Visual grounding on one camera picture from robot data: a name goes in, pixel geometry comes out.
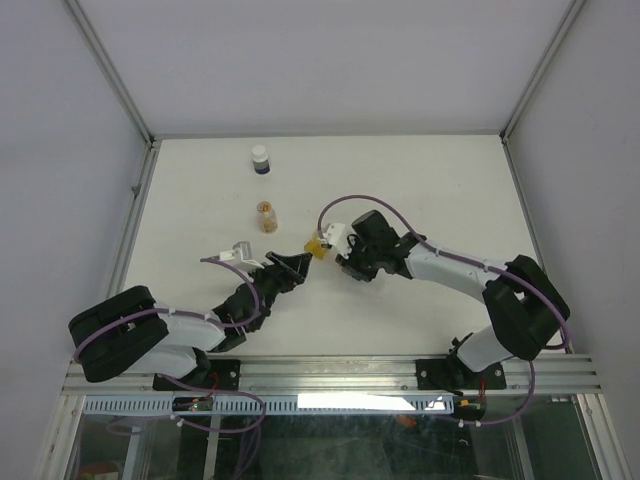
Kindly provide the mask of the clear orange pill bottle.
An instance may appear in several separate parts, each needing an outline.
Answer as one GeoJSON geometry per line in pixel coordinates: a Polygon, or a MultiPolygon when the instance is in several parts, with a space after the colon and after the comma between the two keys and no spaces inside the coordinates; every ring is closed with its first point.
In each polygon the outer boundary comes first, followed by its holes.
{"type": "Polygon", "coordinates": [[[256,210],[260,230],[265,234],[276,232],[278,228],[277,216],[271,203],[261,201],[256,206],[256,210]]]}

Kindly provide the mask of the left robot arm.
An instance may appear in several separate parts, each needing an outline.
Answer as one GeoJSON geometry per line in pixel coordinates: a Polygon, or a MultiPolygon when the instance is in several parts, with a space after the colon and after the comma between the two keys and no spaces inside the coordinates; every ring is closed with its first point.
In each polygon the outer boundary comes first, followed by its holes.
{"type": "Polygon", "coordinates": [[[209,377],[207,356],[242,345],[271,316],[276,299],[302,285],[312,256],[269,252],[253,259],[244,242],[205,263],[222,267],[241,283],[220,305],[205,313],[170,308],[148,287],[136,285],[75,315],[68,330],[74,361],[90,383],[126,372],[174,377],[198,388],[209,377]]]}

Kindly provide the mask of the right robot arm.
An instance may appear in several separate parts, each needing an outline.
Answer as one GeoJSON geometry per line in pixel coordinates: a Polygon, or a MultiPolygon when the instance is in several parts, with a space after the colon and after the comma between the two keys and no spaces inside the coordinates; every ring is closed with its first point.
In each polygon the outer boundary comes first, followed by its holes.
{"type": "Polygon", "coordinates": [[[358,281],[370,282],[385,272],[437,283],[485,306],[489,326],[453,340],[445,358],[418,368],[424,389],[460,393],[483,381],[492,388],[504,387],[495,376],[502,362],[534,360],[570,315],[546,274],[524,255],[500,264],[447,252],[428,244],[422,235],[399,236],[377,210],[349,226],[332,224],[324,234],[336,263],[358,281]]]}

